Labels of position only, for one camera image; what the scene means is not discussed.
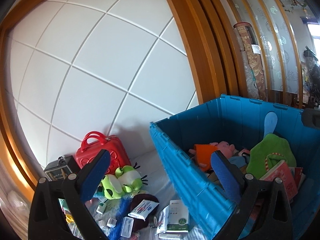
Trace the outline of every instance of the blue plastic storage box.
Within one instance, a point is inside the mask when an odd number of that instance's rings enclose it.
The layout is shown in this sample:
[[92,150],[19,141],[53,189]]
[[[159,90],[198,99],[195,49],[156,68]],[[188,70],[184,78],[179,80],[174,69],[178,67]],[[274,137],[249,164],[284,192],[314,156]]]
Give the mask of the blue plastic storage box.
[[227,141],[236,149],[252,149],[263,139],[264,118],[275,112],[275,134],[289,141],[297,166],[307,178],[292,204],[293,236],[299,239],[320,204],[320,131],[305,127],[303,110],[256,99],[221,95],[168,119],[151,123],[150,134],[164,168],[190,215],[212,239],[235,204],[211,183],[184,151],[194,144]]

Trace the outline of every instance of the black box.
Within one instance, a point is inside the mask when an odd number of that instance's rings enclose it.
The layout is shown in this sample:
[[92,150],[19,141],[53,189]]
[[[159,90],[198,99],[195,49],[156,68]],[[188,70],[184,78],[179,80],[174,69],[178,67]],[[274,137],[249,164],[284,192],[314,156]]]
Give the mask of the black box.
[[49,163],[44,169],[49,180],[65,179],[71,173],[78,173],[80,168],[73,156],[59,157],[58,160]]

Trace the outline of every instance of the red book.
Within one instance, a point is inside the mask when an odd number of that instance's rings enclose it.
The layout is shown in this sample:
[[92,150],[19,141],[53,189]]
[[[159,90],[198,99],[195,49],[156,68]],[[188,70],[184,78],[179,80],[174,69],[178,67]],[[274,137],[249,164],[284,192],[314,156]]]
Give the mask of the red book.
[[302,175],[303,168],[294,168],[294,181],[296,183],[296,186],[299,186],[301,175]]
[[273,181],[276,177],[282,179],[288,198],[291,200],[298,193],[298,189],[292,173],[284,160],[280,161],[276,166],[271,168],[270,171],[268,171],[260,179]]

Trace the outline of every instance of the blue gripper pad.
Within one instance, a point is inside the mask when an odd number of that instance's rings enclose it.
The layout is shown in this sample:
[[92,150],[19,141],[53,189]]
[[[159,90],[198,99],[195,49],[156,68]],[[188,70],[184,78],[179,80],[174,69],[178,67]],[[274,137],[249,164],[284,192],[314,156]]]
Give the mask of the blue gripper pad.
[[99,153],[91,163],[86,164],[82,170],[79,171],[78,175],[80,177],[81,173],[86,173],[85,169],[91,168],[79,187],[80,200],[82,203],[92,199],[107,168],[110,166],[110,153],[107,150],[103,151],[102,156],[100,156]]
[[214,152],[211,155],[211,166],[225,192],[227,193],[228,198],[233,202],[239,204],[241,200],[241,185],[232,175],[231,171],[228,169],[227,165],[220,158],[217,152]]

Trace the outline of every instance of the white tiled wall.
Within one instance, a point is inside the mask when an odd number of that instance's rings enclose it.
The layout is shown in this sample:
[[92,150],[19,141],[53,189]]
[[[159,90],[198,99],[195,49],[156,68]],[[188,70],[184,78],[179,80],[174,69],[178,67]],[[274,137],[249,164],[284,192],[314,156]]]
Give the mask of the white tiled wall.
[[5,67],[17,134],[43,167],[91,130],[149,152],[150,121],[198,105],[166,0],[46,0],[10,32]]

